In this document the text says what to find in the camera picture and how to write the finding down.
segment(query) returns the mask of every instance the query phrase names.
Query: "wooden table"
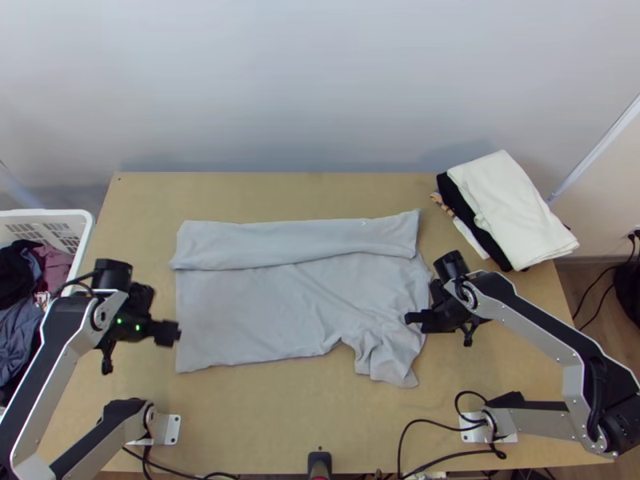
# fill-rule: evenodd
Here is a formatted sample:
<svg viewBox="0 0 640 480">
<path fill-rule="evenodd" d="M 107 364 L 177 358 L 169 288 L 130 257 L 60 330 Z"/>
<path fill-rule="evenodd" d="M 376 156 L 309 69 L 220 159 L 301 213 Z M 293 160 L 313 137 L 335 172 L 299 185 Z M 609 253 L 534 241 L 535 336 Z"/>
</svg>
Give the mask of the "wooden table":
<svg viewBox="0 0 640 480">
<path fill-rule="evenodd" d="M 429 195 L 432 174 L 117 174 L 104 202 L 84 262 L 107 257 L 134 266 L 134 279 L 152 285 L 155 318 L 174 318 L 174 273 L 167 266 L 184 220 L 271 222 L 381 217 L 423 208 L 419 249 L 428 266 L 458 249 L 472 270 L 495 270 L 454 228 Z M 545 262 L 507 277 L 523 297 L 571 322 L 555 266 Z M 176 446 L 154 448 L 152 458 L 204 474 L 300 474 L 306 455 L 332 453 L 336 473 L 395 471 L 398 437 L 414 418 L 450 425 L 460 390 L 492 398 L 520 390 L 531 400 L 561 400 L 560 368 L 501 324 L 478 329 L 472 348 L 462 334 L 432 335 L 414 363 L 420 385 L 404 390 L 354 372 L 354 353 L 340 346 L 328 355 L 176 374 L 175 350 L 118 344 L 114 373 L 100 374 L 100 353 L 78 363 L 43 439 L 41 454 L 57 454 L 87 432 L 102 406 L 115 398 L 152 399 L 160 411 L 182 415 Z M 469 398 L 469 408 L 478 408 Z M 405 439 L 402 469 L 460 450 L 457 433 L 427 425 Z M 577 443 L 522 435 L 501 447 L 506 460 L 477 455 L 450 460 L 441 470 L 510 469 L 603 462 Z M 118 454 L 108 470 L 140 471 Z"/>
</svg>

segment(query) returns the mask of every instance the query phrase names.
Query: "laundry basket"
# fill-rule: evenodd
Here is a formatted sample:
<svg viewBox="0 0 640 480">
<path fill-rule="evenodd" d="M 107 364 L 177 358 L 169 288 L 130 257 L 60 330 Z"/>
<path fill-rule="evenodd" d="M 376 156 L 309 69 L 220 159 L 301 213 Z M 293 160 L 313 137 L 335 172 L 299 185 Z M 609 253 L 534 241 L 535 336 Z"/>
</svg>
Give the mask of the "laundry basket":
<svg viewBox="0 0 640 480">
<path fill-rule="evenodd" d="M 85 210 L 4 210 L 0 211 L 0 247 L 20 239 L 49 245 L 74 256 L 69 271 L 78 276 L 80 264 L 94 228 L 94 217 Z"/>
</svg>

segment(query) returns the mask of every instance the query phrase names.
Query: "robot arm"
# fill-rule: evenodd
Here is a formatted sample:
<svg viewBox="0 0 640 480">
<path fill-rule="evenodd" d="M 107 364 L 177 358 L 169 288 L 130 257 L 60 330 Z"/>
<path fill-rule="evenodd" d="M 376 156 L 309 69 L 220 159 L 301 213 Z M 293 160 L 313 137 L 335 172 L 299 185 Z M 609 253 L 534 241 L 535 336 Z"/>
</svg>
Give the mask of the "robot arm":
<svg viewBox="0 0 640 480">
<path fill-rule="evenodd" d="M 458 251 L 435 263 L 440 280 L 431 285 L 430 310 L 407 314 L 425 333 L 461 329 L 470 346 L 476 328 L 495 320 L 523 336 L 563 368 L 563 402 L 527 401 L 510 392 L 467 414 L 487 420 L 486 431 L 466 434 L 468 442 L 490 442 L 493 422 L 506 440 L 517 433 L 580 442 L 589 452 L 608 458 L 640 441 L 640 386 L 634 374 L 607 356 L 594 340 L 518 296 L 497 272 L 470 273 Z M 461 426 L 470 424 L 461 421 Z"/>
<path fill-rule="evenodd" d="M 180 417 L 160 415 L 153 403 L 132 398 L 104 407 L 102 418 L 82 440 L 47 465 L 38 445 L 78 359 L 92 349 L 105 355 L 110 373 L 117 341 L 154 336 L 170 346 L 179 339 L 175 322 L 156 322 L 148 309 L 153 289 L 131 284 L 131 266 L 98 260 L 91 276 L 91 296 L 56 299 L 41 324 L 42 345 L 0 418 L 0 478 L 60 480 L 92 478 L 128 442 L 174 444 Z"/>
</svg>

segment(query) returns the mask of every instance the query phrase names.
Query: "pink garment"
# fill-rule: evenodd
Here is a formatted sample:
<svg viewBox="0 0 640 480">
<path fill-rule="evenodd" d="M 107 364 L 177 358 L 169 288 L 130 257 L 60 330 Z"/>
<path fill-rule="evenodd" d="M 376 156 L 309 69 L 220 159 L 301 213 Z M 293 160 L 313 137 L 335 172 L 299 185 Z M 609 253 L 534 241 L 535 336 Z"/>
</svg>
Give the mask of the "pink garment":
<svg viewBox="0 0 640 480">
<path fill-rule="evenodd" d="M 55 292 L 66 282 L 71 270 L 74 256 L 53 248 L 51 245 L 38 246 L 32 250 L 43 261 L 42 278 L 46 282 L 49 292 Z"/>
</svg>

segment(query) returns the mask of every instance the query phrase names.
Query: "white folded shirt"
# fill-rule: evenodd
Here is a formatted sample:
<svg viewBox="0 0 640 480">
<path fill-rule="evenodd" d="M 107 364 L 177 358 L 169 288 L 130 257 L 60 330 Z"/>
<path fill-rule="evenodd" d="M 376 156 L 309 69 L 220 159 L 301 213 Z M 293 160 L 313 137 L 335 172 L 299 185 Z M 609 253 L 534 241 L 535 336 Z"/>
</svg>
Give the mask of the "white folded shirt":
<svg viewBox="0 0 640 480">
<path fill-rule="evenodd" d="M 184 222 L 170 262 L 182 329 L 176 371 L 322 355 L 402 387 L 424 344 L 404 314 L 428 307 L 419 211 L 385 218 Z"/>
<path fill-rule="evenodd" d="M 447 174 L 475 212 L 475 224 L 491 234 L 515 270 L 579 247 L 504 150 L 455 166 Z"/>
</svg>

